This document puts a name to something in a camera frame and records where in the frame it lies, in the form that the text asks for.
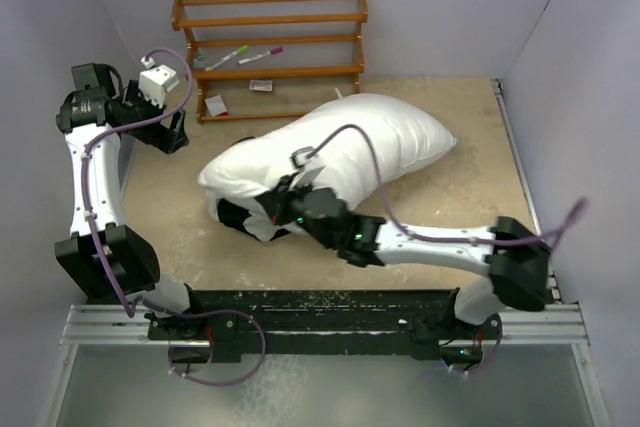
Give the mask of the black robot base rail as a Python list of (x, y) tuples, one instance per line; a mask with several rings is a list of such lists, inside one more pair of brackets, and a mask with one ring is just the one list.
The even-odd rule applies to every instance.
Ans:
[(151, 312), (149, 336), (175, 360), (237, 363), (245, 354), (399, 355), (481, 361), (497, 340), (493, 314), (471, 326), (454, 317), (453, 290), (196, 290), (190, 318)]

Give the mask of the white pillow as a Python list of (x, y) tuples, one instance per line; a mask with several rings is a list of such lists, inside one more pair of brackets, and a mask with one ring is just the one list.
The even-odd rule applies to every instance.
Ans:
[(300, 119), (262, 136), (282, 144), (291, 155), (320, 147), (325, 167), (314, 186), (329, 187), (349, 208), (377, 188), (444, 157), (457, 143), (432, 115), (403, 100), (360, 93), (327, 102)]

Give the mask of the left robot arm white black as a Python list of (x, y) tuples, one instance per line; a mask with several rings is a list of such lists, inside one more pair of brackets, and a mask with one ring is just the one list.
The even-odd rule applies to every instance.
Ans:
[(88, 63), (72, 68), (74, 91), (67, 95), (56, 125), (72, 164), (74, 210), (67, 239), (55, 257), (91, 301), (120, 303), (129, 315), (137, 304), (171, 315), (171, 328), (184, 339), (202, 334), (204, 312), (191, 305), (186, 285), (164, 276), (158, 256), (128, 226), (122, 206), (119, 158), (128, 133), (165, 154), (188, 145), (184, 108), (166, 108), (179, 83), (177, 73), (150, 57), (128, 84), (112, 66)]

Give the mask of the black white checkered pillowcase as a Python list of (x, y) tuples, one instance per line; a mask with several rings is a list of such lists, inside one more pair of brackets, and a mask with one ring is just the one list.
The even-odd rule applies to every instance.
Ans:
[(209, 213), (220, 224), (260, 242), (288, 236), (288, 226), (272, 222), (275, 191), (291, 173), (287, 150), (266, 136), (232, 144), (202, 168), (198, 182), (206, 190)]

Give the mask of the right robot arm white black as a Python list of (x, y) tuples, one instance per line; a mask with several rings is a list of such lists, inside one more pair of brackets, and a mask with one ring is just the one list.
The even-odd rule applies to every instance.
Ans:
[(351, 265), (421, 264), (477, 275), (455, 290), (445, 313), (446, 330), (456, 338), (469, 337), (507, 308), (540, 312), (546, 306), (551, 249), (514, 218), (466, 229), (406, 225), (357, 213), (332, 189), (295, 186), (289, 176), (256, 200), (274, 225), (301, 228)]

